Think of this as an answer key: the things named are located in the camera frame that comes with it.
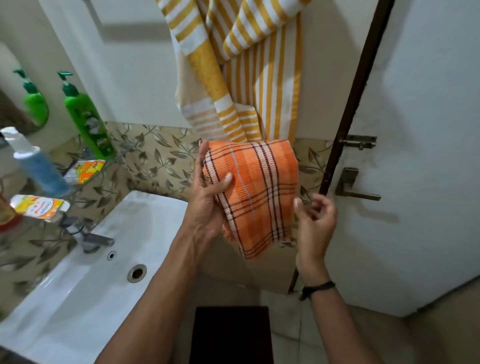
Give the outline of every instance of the orange checkered towel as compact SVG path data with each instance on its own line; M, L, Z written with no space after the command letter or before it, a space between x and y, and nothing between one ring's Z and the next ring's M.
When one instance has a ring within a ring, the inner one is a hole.
M272 243L289 240L298 183L289 141L209 142L204 175L213 184L228 172L232 184L217 200L226 215L224 235L243 257L255 258Z

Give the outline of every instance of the mirror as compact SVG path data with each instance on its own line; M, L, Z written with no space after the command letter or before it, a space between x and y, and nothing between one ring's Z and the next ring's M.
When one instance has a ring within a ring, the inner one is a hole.
M24 135L48 120L48 104L15 55L0 42L0 129L14 126ZM6 146L0 134L0 148Z

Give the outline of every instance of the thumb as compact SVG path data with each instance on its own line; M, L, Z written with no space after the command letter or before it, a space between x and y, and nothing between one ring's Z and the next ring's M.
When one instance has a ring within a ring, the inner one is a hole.
M232 182L232 174L230 172L227 173L224 179L222 179L220 182L212 184L208 187L205 188L205 192L208 196L215 196L217 194L220 194L224 192L228 186L230 186L230 183Z
M305 207L303 206L301 198L295 197L293 200L293 208L295 209L295 214L297 214L300 220L311 220L310 216L305 211Z

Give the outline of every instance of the door latch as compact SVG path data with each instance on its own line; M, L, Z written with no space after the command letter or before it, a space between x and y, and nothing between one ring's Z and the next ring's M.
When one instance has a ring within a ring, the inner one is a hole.
M340 180L335 189L337 196L365 198L366 200L380 201L382 198L379 194L366 194L362 192L355 192L352 190L353 184L359 174L358 168L345 167L343 168Z
M377 145L376 136L368 135L347 135L346 139L341 139L343 146L358 148L358 150L372 149Z

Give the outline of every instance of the dark mat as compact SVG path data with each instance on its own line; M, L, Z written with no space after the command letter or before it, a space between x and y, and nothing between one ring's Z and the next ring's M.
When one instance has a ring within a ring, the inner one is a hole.
M273 364L268 307L197 307L190 364Z

